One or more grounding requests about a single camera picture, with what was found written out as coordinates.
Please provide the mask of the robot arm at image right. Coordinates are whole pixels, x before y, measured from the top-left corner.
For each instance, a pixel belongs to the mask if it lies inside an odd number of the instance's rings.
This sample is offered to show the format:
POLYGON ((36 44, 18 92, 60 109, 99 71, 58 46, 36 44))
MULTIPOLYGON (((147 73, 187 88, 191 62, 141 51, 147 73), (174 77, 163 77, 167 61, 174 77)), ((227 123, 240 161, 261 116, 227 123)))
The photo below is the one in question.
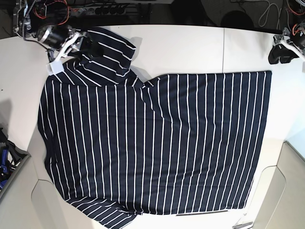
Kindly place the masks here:
POLYGON ((270 64, 290 63, 299 58, 305 60, 305 2, 303 0, 287 0, 286 12, 291 14, 281 32, 273 36, 273 46, 269 52, 270 64))

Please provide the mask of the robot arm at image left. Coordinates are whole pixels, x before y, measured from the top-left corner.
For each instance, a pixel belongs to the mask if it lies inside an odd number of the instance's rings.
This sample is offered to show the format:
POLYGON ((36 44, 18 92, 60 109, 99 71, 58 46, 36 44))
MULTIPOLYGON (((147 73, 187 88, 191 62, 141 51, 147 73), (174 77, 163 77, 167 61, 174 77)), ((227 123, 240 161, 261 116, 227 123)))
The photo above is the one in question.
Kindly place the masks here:
POLYGON ((13 10, 12 31, 26 42, 34 42, 46 50, 49 62, 83 53, 99 56, 97 42, 87 30, 68 24, 86 14, 86 4, 70 6, 67 0, 18 0, 13 10))

